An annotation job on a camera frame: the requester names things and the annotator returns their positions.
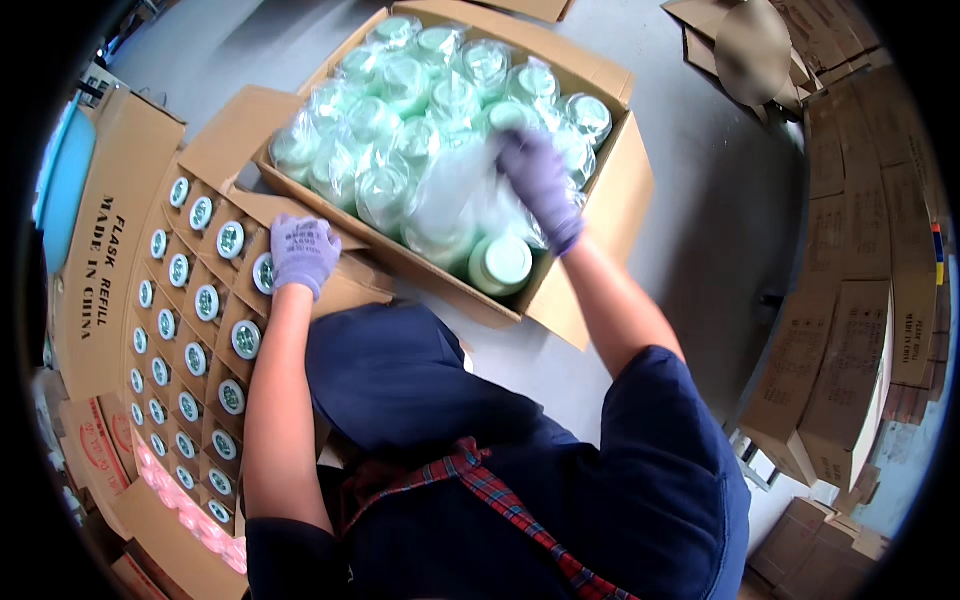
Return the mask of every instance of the plaid fabric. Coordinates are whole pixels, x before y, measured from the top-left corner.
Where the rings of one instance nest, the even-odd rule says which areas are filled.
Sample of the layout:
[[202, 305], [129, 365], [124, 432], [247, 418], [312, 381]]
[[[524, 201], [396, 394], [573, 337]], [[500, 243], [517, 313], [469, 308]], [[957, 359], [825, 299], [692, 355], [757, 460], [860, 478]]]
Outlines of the plaid fabric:
[[537, 523], [516, 494], [489, 469], [481, 465], [481, 459], [487, 456], [490, 456], [488, 449], [478, 450], [476, 440], [463, 438], [453, 446], [449, 456], [415, 471], [406, 471], [375, 461], [365, 463], [341, 487], [341, 537], [347, 534], [360, 516], [382, 498], [394, 493], [422, 488], [438, 481], [458, 479], [487, 506], [546, 548], [576, 590], [578, 597], [584, 600], [636, 599], [632, 594], [602, 579], [573, 558]]

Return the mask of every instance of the hand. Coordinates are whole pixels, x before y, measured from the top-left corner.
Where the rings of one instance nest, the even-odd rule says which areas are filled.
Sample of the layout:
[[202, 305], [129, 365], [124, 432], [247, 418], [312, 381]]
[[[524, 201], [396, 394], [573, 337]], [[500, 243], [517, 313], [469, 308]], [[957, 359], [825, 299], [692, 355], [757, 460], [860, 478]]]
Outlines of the hand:
[[584, 232], [580, 209], [566, 197], [563, 159], [541, 132], [509, 131], [498, 139], [497, 170], [507, 176], [520, 201], [537, 219], [550, 251], [563, 256]]
[[270, 227], [270, 252], [274, 257], [274, 289], [287, 283], [300, 283], [320, 299], [330, 274], [340, 260], [343, 244], [330, 230], [330, 223], [315, 217], [295, 219], [280, 215]]

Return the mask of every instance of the navy blue shirt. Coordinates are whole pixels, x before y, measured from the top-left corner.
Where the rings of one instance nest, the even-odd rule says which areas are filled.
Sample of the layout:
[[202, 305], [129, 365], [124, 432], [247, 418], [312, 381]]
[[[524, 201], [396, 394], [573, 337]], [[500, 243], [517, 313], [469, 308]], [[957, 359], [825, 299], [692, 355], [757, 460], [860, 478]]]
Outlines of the navy blue shirt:
[[[484, 465], [578, 561], [642, 600], [735, 598], [750, 494], [686, 365], [648, 348], [607, 393], [601, 443], [496, 446]], [[544, 548], [456, 481], [377, 502], [337, 543], [247, 522], [254, 600], [576, 598]]]

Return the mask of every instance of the worker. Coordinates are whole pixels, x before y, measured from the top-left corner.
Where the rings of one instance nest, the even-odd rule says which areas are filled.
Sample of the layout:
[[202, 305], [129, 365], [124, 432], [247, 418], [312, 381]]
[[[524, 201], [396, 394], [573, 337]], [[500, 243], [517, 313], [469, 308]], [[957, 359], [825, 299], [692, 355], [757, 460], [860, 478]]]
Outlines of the worker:
[[[584, 231], [549, 139], [498, 141], [613, 378], [600, 448], [467, 372], [421, 306], [311, 324], [341, 242], [326, 221], [281, 217], [244, 433], [254, 600], [736, 596], [750, 495], [676, 334]], [[314, 410], [362, 464], [317, 467]]]

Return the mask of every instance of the gray floor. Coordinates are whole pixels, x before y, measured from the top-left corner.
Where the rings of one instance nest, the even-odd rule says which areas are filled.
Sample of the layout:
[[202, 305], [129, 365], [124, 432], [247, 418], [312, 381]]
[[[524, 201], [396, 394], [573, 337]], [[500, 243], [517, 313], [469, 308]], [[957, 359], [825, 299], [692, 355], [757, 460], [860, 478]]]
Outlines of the gray floor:
[[[382, 0], [186, 0], [143, 27], [111, 71], [167, 94], [195, 135], [244, 84], [295, 90]], [[554, 27], [636, 73], [630, 108], [656, 189], [628, 269], [676, 327], [704, 400], [732, 416], [769, 333], [756, 310], [784, 287], [801, 221], [803, 162], [784, 130], [768, 132], [684, 62], [681, 27], [639, 0], [578, 0]], [[596, 352], [572, 348], [529, 320], [475, 324], [409, 285], [474, 349], [476, 372], [546, 406], [598, 444], [611, 380]]]

